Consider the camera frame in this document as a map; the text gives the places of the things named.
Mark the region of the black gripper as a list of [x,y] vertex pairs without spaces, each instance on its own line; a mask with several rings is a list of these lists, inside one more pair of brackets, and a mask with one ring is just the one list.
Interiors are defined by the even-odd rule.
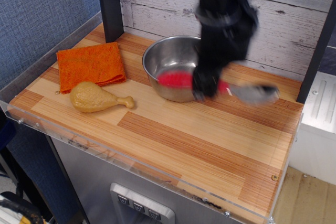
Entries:
[[[197,101],[217,93],[221,71],[230,62],[245,60],[251,37],[258,26],[256,11],[220,14],[197,11],[201,23],[198,65],[192,74],[192,93]],[[199,77],[202,77],[202,90]]]

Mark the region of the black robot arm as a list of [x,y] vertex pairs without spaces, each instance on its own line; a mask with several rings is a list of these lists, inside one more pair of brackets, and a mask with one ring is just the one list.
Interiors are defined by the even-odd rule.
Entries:
[[201,24],[198,62],[193,72],[193,95],[212,98],[222,69],[244,60],[258,18],[248,0],[199,0],[195,16]]

